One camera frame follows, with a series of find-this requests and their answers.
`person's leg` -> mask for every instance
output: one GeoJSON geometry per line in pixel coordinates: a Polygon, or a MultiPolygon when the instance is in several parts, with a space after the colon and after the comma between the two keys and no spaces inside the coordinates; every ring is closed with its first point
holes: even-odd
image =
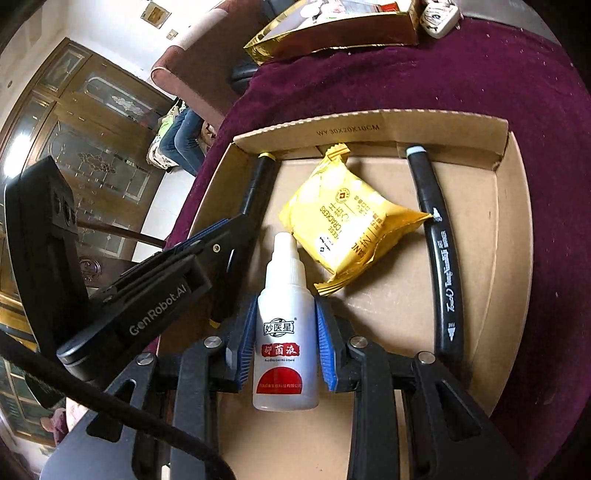
{"type": "Polygon", "coordinates": [[[205,159],[205,155],[197,143],[203,119],[190,108],[185,109],[183,113],[186,115],[174,137],[174,146],[197,173],[205,159]]]}
{"type": "Polygon", "coordinates": [[[160,140],[159,149],[162,155],[170,158],[171,160],[178,163],[178,165],[183,169],[188,171],[191,175],[197,175],[197,171],[191,166],[187,160],[181,155],[181,153],[177,150],[177,147],[174,146],[174,139],[181,128],[185,116],[187,115],[187,109],[180,112],[175,118],[173,124],[170,126],[168,131],[164,134],[162,139],[160,140]]]}

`white spray bottle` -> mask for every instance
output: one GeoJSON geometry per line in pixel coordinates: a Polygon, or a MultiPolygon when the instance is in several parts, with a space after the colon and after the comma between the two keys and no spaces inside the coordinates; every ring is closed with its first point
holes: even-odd
{"type": "Polygon", "coordinates": [[[259,410],[318,406],[316,311],[290,233],[278,233],[258,298],[252,403],[259,410]]]}

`yellow snack package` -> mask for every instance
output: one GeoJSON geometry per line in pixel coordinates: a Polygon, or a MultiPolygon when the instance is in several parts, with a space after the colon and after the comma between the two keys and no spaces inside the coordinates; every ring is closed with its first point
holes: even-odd
{"type": "Polygon", "coordinates": [[[286,229],[331,274],[316,284],[329,295],[361,275],[400,238],[430,218],[387,201],[345,166],[350,150],[337,144],[280,213],[286,229]]]}

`white power adapter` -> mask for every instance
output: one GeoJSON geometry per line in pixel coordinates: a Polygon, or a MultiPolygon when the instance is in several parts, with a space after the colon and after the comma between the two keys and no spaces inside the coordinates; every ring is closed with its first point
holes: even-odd
{"type": "Polygon", "coordinates": [[[433,38],[442,38],[460,20],[460,9],[451,3],[429,2],[421,15],[420,24],[433,38]]]}

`pink sofa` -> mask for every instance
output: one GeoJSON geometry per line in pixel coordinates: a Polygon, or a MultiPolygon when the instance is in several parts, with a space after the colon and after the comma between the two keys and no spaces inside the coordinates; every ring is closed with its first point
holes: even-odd
{"type": "Polygon", "coordinates": [[[166,49],[152,67],[152,81],[218,130],[238,100],[229,83],[232,68],[267,22],[261,0],[225,0],[166,49]]]}

